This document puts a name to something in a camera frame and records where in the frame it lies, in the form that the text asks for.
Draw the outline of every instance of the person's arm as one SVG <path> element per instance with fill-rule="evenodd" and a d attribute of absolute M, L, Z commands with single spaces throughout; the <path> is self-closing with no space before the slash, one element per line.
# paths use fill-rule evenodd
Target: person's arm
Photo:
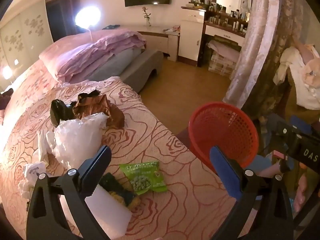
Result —
<path fill-rule="evenodd" d="M 315 57 L 313 56 L 312 52 L 307 49 L 305 45 L 303 45 L 296 37 L 292 37 L 294 46 L 300 52 L 300 55 L 303 59 L 304 64 L 306 65 L 310 60 L 313 60 Z"/>

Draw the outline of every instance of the glass vase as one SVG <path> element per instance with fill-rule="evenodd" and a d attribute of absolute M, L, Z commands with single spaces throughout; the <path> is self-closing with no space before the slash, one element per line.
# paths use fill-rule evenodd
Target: glass vase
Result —
<path fill-rule="evenodd" d="M 147 26 L 147 27 L 150 27 L 150 26 L 151 26 L 150 18 L 146 18 L 146 20 L 147 20 L 146 26 Z"/>

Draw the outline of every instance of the light bulb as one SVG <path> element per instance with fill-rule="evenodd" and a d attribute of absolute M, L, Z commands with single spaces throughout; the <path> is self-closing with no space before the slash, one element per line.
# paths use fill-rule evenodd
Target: light bulb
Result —
<path fill-rule="evenodd" d="M 12 77 L 12 70 L 9 66 L 5 66 L 2 70 L 4 79 L 9 79 Z"/>
<path fill-rule="evenodd" d="M 96 25 L 101 17 L 100 10 L 95 6 L 87 6 L 80 10 L 76 15 L 76 25 L 88 29 L 89 26 Z"/>

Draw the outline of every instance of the bed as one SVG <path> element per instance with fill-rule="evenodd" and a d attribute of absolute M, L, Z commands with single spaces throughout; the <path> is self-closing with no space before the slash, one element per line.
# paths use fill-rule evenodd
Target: bed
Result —
<path fill-rule="evenodd" d="M 151 72 L 161 70 L 163 62 L 162 52 L 145 50 L 145 45 L 145 39 L 138 32 L 125 28 L 99 30 L 92 35 L 66 36 L 41 52 L 39 59 L 60 83 L 121 76 L 139 92 Z"/>
<path fill-rule="evenodd" d="M 7 125 L 9 120 L 14 122 L 17 119 L 0 161 L 0 195 L 7 219 L 14 229 L 26 238 L 27 200 L 20 196 L 18 183 L 23 179 L 24 165 L 35 158 L 36 131 L 53 130 L 51 101 L 59 98 L 69 103 L 76 100 L 79 93 L 97 89 L 106 94 L 125 115 L 123 129 L 109 128 L 104 131 L 102 144 L 112 150 L 112 161 L 107 172 L 127 184 L 129 182 L 118 164 L 159 160 L 168 186 L 167 192 L 148 192 L 141 196 L 142 203 L 133 212 L 126 236 L 120 239 L 154 240 L 163 237 L 165 240 L 209 240 L 235 200 L 228 196 L 219 178 L 153 116 L 139 95 L 119 77 L 57 86 L 52 77 L 41 72 L 42 68 L 42 64 L 36 64 L 28 70 L 25 81 L 14 92 L 5 116 L 10 117 L 6 120 Z M 26 96 L 33 96 L 34 102 L 26 103 Z M 66 172 L 53 155 L 49 155 L 47 171 L 52 175 Z M 243 233 L 248 232 L 253 216 L 254 213 Z"/>

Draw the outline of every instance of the rose-patterned bedspread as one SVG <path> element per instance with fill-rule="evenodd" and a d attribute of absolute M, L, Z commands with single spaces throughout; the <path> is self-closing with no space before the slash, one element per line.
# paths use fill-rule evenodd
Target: rose-patterned bedspread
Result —
<path fill-rule="evenodd" d="M 58 82 L 53 79 L 41 60 L 36 61 L 12 84 L 14 93 L 5 109 L 2 134 L 0 137 L 0 152 L 18 118 L 25 110 L 44 97 Z"/>
<path fill-rule="evenodd" d="M 50 105 L 59 98 L 75 101 L 79 93 L 100 90 L 125 115 L 123 129 L 106 129 L 103 144 L 112 150 L 111 172 L 123 184 L 129 184 L 119 170 L 120 163 L 160 161 L 168 191 L 141 195 L 141 205 L 133 212 L 123 240 L 209 240 L 231 210 L 230 198 L 219 178 L 204 166 L 153 114 L 140 97 L 120 78 L 55 87 L 19 118 L 0 165 L 0 194 L 7 218 L 17 232 L 26 238 L 26 204 L 18 192 L 23 167 L 35 158 L 37 130 L 53 130 Z M 49 155 L 47 171 L 61 175 L 64 168 Z M 249 219 L 247 232 L 252 219 Z M 71 227 L 75 234 L 79 231 Z"/>

